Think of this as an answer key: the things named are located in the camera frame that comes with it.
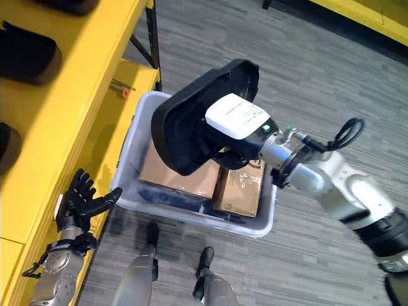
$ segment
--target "wires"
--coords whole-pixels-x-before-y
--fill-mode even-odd
[[[364,130],[364,120],[363,119],[360,119],[360,118],[349,119],[343,125],[341,130],[337,133],[336,137],[334,138],[334,141],[327,143],[327,146],[326,146],[327,151],[340,150],[348,146],[350,143],[355,141],[357,137],[361,135],[363,130]]]
[[[328,142],[327,145],[316,141],[310,136],[306,136],[302,142],[320,153],[340,150],[355,141],[355,139],[357,139],[357,137],[359,137],[363,132],[364,126],[365,124],[363,119],[356,117],[351,118],[342,126],[334,140]]]
[[[37,271],[40,266],[44,264],[50,253],[57,251],[75,251],[79,255],[85,256],[87,251],[95,249],[97,242],[98,241],[96,238],[89,232],[82,233],[81,235],[76,236],[75,239],[62,239],[52,242],[51,244],[47,245],[45,252],[40,257],[40,260],[33,263],[33,266],[24,271],[21,276],[39,279],[41,277],[41,273],[35,273],[35,271]]]

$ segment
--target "robotic hand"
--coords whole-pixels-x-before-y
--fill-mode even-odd
[[[351,119],[324,145],[297,130],[281,131],[251,102],[258,67],[234,60],[214,69],[165,101],[153,114],[152,137],[162,160],[188,175],[209,159],[237,169],[251,159],[273,166],[274,184],[292,185],[316,199],[327,213],[353,230],[385,272],[394,305],[408,305],[408,218],[339,149],[363,130]]]
[[[93,180],[79,169],[61,201],[56,221],[58,241],[47,246],[33,267],[22,276],[40,279],[31,295],[30,305],[66,306],[75,294],[77,276],[87,251],[96,247],[91,233],[91,217],[108,210],[122,194],[115,188],[104,197],[92,199],[96,192]],[[34,272],[43,265],[43,273]]]

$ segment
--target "yellow metal shelf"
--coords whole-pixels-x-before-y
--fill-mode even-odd
[[[0,304],[3,304],[4,292],[8,289],[8,280],[13,275],[15,263],[20,257],[23,245],[0,238]]]
[[[23,139],[0,182],[0,237],[31,244],[67,186],[110,80],[146,0],[101,0],[76,17],[36,1],[0,1],[0,18],[53,38],[63,56],[57,78],[35,86],[0,79],[0,121]]]
[[[95,197],[102,196],[109,191],[110,181],[116,172],[116,165],[120,150],[125,139],[136,105],[143,93],[152,90],[158,78],[158,70],[148,68],[133,62],[121,60],[113,76],[126,84],[136,88],[131,91],[127,100],[122,99],[115,91],[109,90],[99,107],[94,122],[89,128],[78,159],[72,164],[72,169],[84,168],[94,179],[94,187],[98,190]],[[58,193],[64,192],[63,186]],[[101,214],[92,220],[92,232],[99,237],[105,223],[107,213]],[[10,289],[5,296],[5,305],[22,305],[29,300],[29,294],[35,281],[20,276],[36,261],[45,246],[57,237],[55,221],[51,217],[44,222],[45,231],[36,233],[35,239],[24,246],[20,261],[10,281]],[[85,258],[85,265],[77,280],[77,294],[84,280],[86,270],[91,262],[92,253]]]
[[[408,46],[408,2],[311,0]]]

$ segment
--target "brown cardboard box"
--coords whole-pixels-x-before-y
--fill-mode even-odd
[[[150,142],[139,179],[211,199],[218,171],[219,165],[209,160],[193,174],[183,177],[166,166],[153,142]]]
[[[264,161],[250,161],[238,170],[222,170],[213,209],[256,217],[264,167]]]

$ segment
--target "black object on shelf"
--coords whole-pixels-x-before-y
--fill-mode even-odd
[[[62,54],[49,37],[3,22],[0,30],[0,76],[31,84],[53,80]]]
[[[15,163],[21,150],[20,134],[0,122],[0,175],[5,174]]]
[[[99,0],[35,0],[52,8],[74,15],[86,15],[99,3]]]

